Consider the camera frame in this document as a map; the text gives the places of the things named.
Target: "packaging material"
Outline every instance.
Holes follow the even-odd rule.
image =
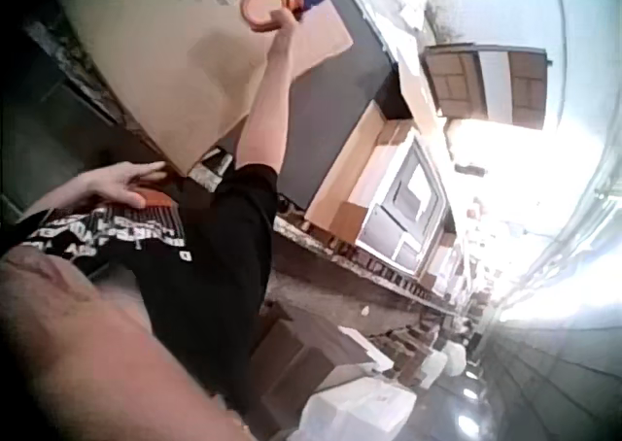
[[[179,172],[248,114],[274,33],[253,33],[237,0],[59,2],[111,90]],[[327,0],[304,16],[294,74],[350,46]]]
[[[428,390],[434,381],[436,381],[447,364],[447,358],[447,354],[432,349],[432,353],[421,365],[421,371],[424,373],[424,379],[420,385],[422,389]]]
[[[443,347],[442,352],[447,355],[447,364],[443,373],[447,376],[461,375],[467,368],[467,349],[462,344],[449,341]]]
[[[339,330],[343,332],[345,335],[350,336],[352,340],[354,340],[357,344],[365,349],[367,354],[373,358],[374,362],[371,366],[373,371],[378,373],[384,373],[387,370],[393,368],[393,361],[385,356],[376,346],[374,346],[369,340],[360,334],[358,331],[353,329],[352,327],[343,327],[339,326]]]
[[[417,396],[380,379],[361,378],[314,394],[290,441],[392,441]]]

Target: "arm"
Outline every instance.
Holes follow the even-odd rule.
[[[292,45],[297,22],[287,9],[272,13],[281,29],[268,53],[263,79],[237,146],[237,167],[265,164],[280,172],[287,145]]]
[[[161,171],[164,165],[164,162],[151,164],[122,162],[84,172],[37,200],[25,211],[20,221],[44,210],[74,206],[92,195],[141,209],[145,205],[145,200],[130,189],[130,184],[154,182],[164,178],[165,174]]]
[[[30,247],[0,262],[0,326],[69,439],[250,438],[144,328],[68,261]]]

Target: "wall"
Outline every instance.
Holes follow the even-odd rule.
[[[605,433],[616,421],[622,429],[620,305],[568,323],[500,324],[482,365],[500,441],[613,439]]]
[[[481,364],[499,440],[615,439],[622,432],[620,232],[618,210],[595,250],[522,303],[530,319],[493,325]]]

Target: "brown cardboard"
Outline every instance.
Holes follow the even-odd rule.
[[[59,0],[123,106],[183,174],[248,113],[273,33],[253,33],[236,0]],[[327,1],[305,14],[294,74],[352,39]]]

